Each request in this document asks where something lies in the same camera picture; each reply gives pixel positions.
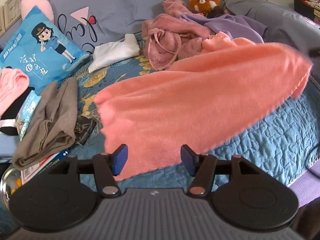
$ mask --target pink pillow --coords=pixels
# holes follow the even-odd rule
[[[21,17],[25,19],[27,14],[34,6],[37,6],[47,18],[53,22],[53,11],[48,0],[22,0],[21,1]]]

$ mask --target lavender cloth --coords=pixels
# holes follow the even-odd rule
[[[182,14],[179,18],[209,27],[215,33],[224,32],[230,39],[242,37],[255,43],[263,43],[262,36],[267,29],[264,24],[243,15],[224,14],[217,18],[207,19],[201,15]]]
[[[311,168],[314,172],[320,174],[320,160]],[[306,171],[289,188],[297,195],[299,207],[302,207],[314,199],[320,197],[320,179],[311,172]]]

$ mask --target white cloth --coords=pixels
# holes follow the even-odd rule
[[[16,127],[16,120],[15,119],[0,120],[0,128],[2,127]]]
[[[134,34],[126,34],[124,41],[108,42],[95,47],[93,62],[89,66],[89,73],[113,63],[125,60],[140,54],[140,46]]]

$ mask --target stuffed animal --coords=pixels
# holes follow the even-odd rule
[[[220,5],[220,0],[190,0],[190,9],[194,12],[201,12],[207,15],[216,6]]]

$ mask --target metal bowl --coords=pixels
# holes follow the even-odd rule
[[[17,189],[16,180],[21,178],[21,171],[14,167],[8,168],[0,181],[0,198],[3,206],[9,211],[11,190]]]

